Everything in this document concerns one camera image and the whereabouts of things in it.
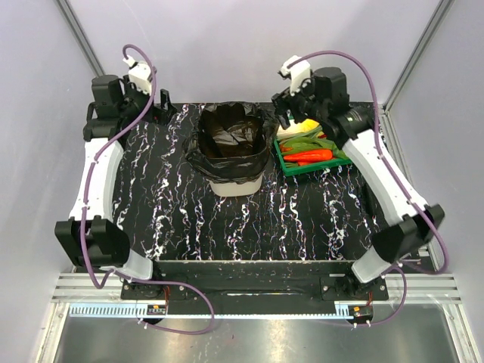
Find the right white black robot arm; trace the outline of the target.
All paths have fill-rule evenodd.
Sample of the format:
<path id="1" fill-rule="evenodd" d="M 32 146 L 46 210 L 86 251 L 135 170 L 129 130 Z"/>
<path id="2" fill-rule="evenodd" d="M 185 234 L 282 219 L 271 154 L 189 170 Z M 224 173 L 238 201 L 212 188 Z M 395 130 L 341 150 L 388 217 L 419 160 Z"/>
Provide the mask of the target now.
<path id="1" fill-rule="evenodd" d="M 323 133 L 342 150 L 362 173 L 380 204 L 387 227 L 374 234 L 371 248 L 351 267 L 344 290 L 361 299 L 371 290 L 371 282 L 391 265 L 428 244 L 445 213 L 416 192 L 402 174 L 374 130 L 375 117 L 368 110 L 352 107 L 346 88 L 346 75 L 338 67 L 312 70 L 307 61 L 279 73 L 290 86 L 273 95 L 272 102 L 283 128 L 291 121 L 312 119 Z"/>

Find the black trash bag roll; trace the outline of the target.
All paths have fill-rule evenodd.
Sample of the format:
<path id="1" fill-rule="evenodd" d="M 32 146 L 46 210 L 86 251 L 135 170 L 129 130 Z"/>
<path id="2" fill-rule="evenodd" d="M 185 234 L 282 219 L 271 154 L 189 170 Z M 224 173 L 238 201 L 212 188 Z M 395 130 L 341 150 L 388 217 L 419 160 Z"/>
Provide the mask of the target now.
<path id="1" fill-rule="evenodd" d="M 267 104 L 207 104 L 182 144 L 183 155 L 210 182 L 252 182 L 265 169 L 278 128 L 274 108 Z"/>

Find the beige plastic trash bin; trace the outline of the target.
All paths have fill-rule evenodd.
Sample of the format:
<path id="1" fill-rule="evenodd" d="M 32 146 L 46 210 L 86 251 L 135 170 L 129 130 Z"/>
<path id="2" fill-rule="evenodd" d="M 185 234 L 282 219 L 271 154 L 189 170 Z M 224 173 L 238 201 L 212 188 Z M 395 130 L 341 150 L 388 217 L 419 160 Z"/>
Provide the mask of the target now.
<path id="1" fill-rule="evenodd" d="M 246 181 L 241 184 L 236 182 L 215 183 L 210 181 L 209 185 L 213 193 L 219 197 L 245 197 L 255 194 L 261 188 L 262 177 L 263 175 L 260 175 L 253 181 Z"/>

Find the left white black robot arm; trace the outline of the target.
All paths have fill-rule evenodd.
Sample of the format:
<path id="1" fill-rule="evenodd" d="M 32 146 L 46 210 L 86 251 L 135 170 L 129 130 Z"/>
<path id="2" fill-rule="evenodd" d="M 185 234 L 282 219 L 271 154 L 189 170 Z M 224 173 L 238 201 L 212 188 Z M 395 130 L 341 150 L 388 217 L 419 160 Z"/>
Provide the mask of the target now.
<path id="1" fill-rule="evenodd" d="M 99 268 L 138 280 L 148 299 L 161 295 L 164 281 L 154 274 L 152 261 L 136 253 L 127 234 L 113 220 L 116 174 L 131 130 L 141 121 L 165 125 L 175 115 L 169 92 L 154 101 L 152 75 L 98 76 L 92 80 L 93 102 L 88 105 L 85 164 L 69 217 L 59 221 L 54 234 L 70 261 L 88 271 Z"/>

